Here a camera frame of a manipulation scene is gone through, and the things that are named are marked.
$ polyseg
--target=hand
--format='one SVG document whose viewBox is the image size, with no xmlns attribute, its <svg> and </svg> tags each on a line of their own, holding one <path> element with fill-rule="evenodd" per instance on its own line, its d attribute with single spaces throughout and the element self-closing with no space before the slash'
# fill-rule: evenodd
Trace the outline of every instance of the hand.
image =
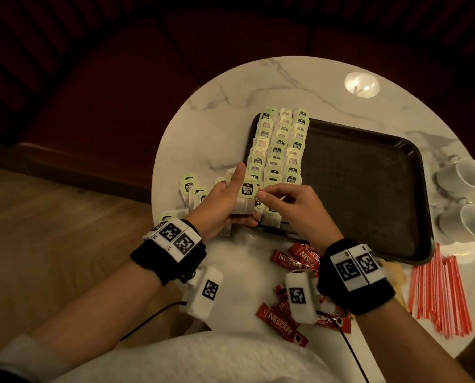
<svg viewBox="0 0 475 383">
<path fill-rule="evenodd" d="M 251 227 L 257 225 L 257 221 L 251 215 L 230 216 L 230 212 L 236 206 L 238 193 L 245 180 L 245 174 L 246 166 L 240 162 L 236 166 L 229 186 L 227 187 L 225 182 L 216 184 L 207 198 L 184 218 L 195 226 L 202 240 L 215 237 L 225 226 L 231 223 Z"/>
<path fill-rule="evenodd" d="M 289 222 L 321 255 L 328 246 L 343 238 L 317 193 L 309 185 L 276 184 L 261 189 L 257 197 L 267 207 L 278 211 L 282 219 Z"/>
</svg>

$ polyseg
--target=white marble tabletop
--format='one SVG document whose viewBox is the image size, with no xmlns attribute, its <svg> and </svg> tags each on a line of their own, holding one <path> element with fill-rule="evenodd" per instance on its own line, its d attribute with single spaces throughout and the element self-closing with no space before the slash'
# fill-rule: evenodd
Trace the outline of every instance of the white marble tabletop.
<svg viewBox="0 0 475 383">
<path fill-rule="evenodd" d="M 432 176 L 449 156 L 469 156 L 452 130 L 417 98 L 387 79 L 376 76 L 380 93 L 373 98 L 353 96 L 344 87 L 349 72 L 358 67 L 315 57 L 278 57 L 243 64 L 229 70 L 196 91 L 176 113 L 158 149 L 152 179 L 152 210 L 184 208 L 179 178 L 194 172 L 202 184 L 212 187 L 215 178 L 242 161 L 252 119 L 266 106 L 296 109 L 303 106 L 311 118 L 397 135 L 412 141 L 422 153 L 431 205 L 435 241 L 448 244 L 434 224 L 451 202 L 441 197 Z M 475 193 L 468 197 L 475 202 Z M 219 298 L 207 320 L 218 331 L 253 331 L 278 336 L 255 316 L 262 302 L 277 302 L 272 288 L 283 282 L 286 270 L 269 261 L 273 249 L 286 250 L 288 239 L 234 227 L 231 238 L 216 238 L 207 245 L 205 264 L 224 273 Z M 464 255 L 475 245 L 446 248 Z M 410 266 L 405 266 L 409 276 Z M 457 356 L 475 335 L 475 259 L 460 264 L 474 333 L 446 340 L 428 320 L 419 321 L 449 352 Z M 403 294 L 407 300 L 409 283 Z M 363 380 L 339 332 L 302 325 L 316 352 L 344 382 Z M 383 381 L 370 350 L 353 322 L 348 336 L 370 381 Z"/>
</svg>

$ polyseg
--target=black wrist strap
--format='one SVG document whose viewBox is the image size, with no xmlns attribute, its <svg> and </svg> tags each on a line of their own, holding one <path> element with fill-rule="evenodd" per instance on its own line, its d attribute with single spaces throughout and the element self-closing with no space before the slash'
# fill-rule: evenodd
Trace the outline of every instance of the black wrist strap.
<svg viewBox="0 0 475 383">
<path fill-rule="evenodd" d="M 381 263 L 366 244 L 344 238 L 321 257 L 317 289 L 355 315 L 371 311 L 395 296 Z"/>
<path fill-rule="evenodd" d="M 196 228 L 187 220 L 170 218 L 144 235 L 144 243 L 130 257 L 166 285 L 176 278 L 189 279 L 205 255 Z"/>
</svg>

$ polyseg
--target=white coffee cup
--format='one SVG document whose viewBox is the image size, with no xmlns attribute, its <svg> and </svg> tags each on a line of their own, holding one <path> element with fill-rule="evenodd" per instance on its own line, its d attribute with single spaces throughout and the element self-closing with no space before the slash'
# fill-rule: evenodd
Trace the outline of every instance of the white coffee cup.
<svg viewBox="0 0 475 383">
<path fill-rule="evenodd" d="M 438 185 L 454 194 L 475 190 L 475 160 L 470 157 L 459 159 L 441 168 L 436 173 Z"/>
<path fill-rule="evenodd" d="M 475 204 L 453 208 L 440 215 L 440 228 L 456 242 L 475 242 Z"/>
</svg>

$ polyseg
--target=sleeve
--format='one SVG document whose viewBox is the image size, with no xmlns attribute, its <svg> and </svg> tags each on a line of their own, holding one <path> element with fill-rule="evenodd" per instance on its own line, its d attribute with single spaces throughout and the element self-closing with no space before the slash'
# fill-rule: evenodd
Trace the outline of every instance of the sleeve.
<svg viewBox="0 0 475 383">
<path fill-rule="evenodd" d="M 0 381 L 47 383 L 70 370 L 68 363 L 30 336 L 18 336 L 0 351 Z"/>
</svg>

